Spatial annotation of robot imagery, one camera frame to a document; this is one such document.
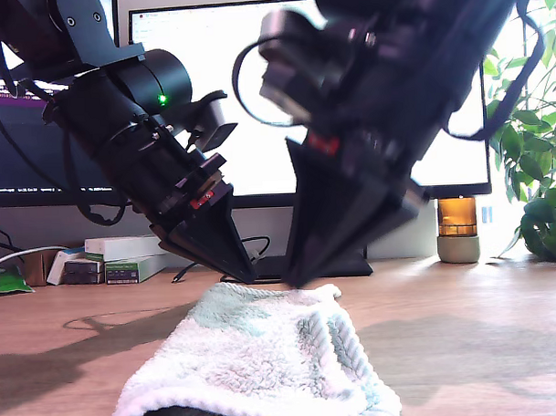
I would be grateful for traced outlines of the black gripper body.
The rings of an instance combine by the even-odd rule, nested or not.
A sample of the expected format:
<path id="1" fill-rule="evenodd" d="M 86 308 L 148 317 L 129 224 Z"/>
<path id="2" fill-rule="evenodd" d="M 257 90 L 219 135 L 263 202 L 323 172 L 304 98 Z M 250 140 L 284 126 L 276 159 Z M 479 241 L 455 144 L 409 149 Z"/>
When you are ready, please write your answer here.
<path id="1" fill-rule="evenodd" d="M 114 189 L 150 221 L 155 232 L 232 229 L 233 187 L 221 178 L 226 162 L 187 151 L 155 120 L 90 126 L 91 159 Z"/>

